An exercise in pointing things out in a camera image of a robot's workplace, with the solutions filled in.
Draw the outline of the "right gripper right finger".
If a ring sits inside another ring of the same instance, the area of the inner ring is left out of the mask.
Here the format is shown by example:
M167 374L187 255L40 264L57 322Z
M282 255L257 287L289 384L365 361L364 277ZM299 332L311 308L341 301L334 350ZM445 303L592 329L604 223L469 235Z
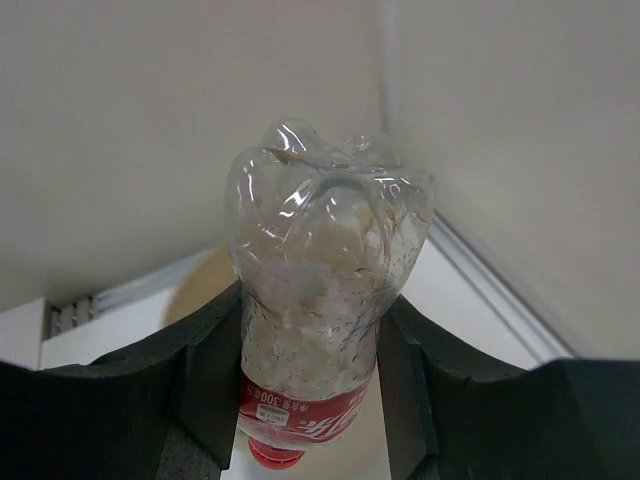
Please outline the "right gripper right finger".
M524 370L397 299L378 371L395 479L635 479L639 365L556 359Z

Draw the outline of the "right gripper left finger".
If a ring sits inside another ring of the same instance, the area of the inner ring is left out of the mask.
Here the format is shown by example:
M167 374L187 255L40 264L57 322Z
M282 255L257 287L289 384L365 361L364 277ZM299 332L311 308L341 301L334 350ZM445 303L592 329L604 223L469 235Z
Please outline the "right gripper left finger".
M5 479L216 479L240 397L241 287L89 365L1 366Z

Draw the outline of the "small red label bottle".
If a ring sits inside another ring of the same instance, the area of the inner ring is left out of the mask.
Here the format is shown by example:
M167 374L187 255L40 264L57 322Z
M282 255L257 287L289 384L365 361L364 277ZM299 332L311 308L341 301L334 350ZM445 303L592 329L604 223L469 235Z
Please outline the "small red label bottle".
M289 468L351 427L381 319L427 239L435 186L386 136L334 146L299 118L234 159L225 225L242 287L238 425L262 466Z

